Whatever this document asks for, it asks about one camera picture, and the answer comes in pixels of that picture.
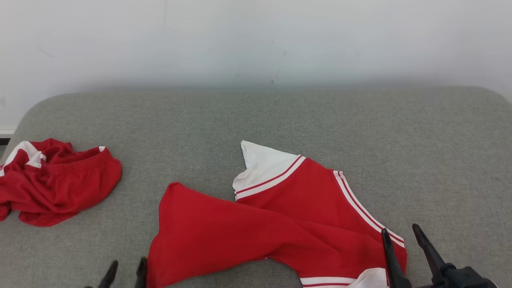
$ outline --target red fabric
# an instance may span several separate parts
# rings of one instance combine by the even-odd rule
[[[275,186],[281,187],[278,193],[265,190],[247,197],[244,204],[212,198],[179,183],[170,184],[160,202],[160,230],[148,255],[148,287],[165,287],[265,258],[290,266],[301,278],[357,278],[368,268],[384,268],[379,233],[367,230],[367,223],[360,222],[358,215],[345,213],[349,207],[337,200],[338,196],[331,199],[335,204],[321,200],[319,205],[324,203],[324,210],[306,204],[321,198],[319,191],[323,189],[334,191],[335,186],[329,188],[334,177],[328,178],[325,174],[327,186],[321,183],[309,193],[311,187],[297,185],[296,189],[303,190],[296,190],[297,195],[284,192],[287,184],[297,181],[287,179]],[[400,246],[395,248],[404,269],[407,253]]]
[[[47,227],[73,217],[107,197],[121,177],[121,163],[109,150],[74,152],[70,143],[48,139],[31,142],[46,160],[40,168],[27,164],[18,150],[0,177],[0,220],[19,210],[25,223]]]

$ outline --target white wall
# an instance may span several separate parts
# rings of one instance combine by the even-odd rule
[[[512,99],[502,0],[0,0],[0,130],[110,88],[483,86]]]

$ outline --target gray cushion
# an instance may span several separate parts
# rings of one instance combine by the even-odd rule
[[[123,164],[99,205],[51,228],[0,223],[4,287],[97,285],[119,260],[115,287],[135,281],[158,232],[158,203],[173,181],[234,200],[249,140],[343,170],[359,201],[406,240],[408,276],[430,271],[411,224],[446,261],[512,282],[512,106],[480,88],[286,92],[109,92],[44,100],[23,118],[22,140],[53,137],[75,149],[108,146]],[[272,260],[175,287],[300,287]]]

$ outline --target red shorts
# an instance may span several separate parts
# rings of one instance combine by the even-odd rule
[[[0,167],[0,221],[11,210],[35,226],[53,226],[108,196],[121,163],[106,147],[73,152],[70,143],[23,141]]]

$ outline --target baseboard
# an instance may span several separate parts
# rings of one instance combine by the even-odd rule
[[[14,127],[0,127],[0,138],[11,138],[15,130]]]

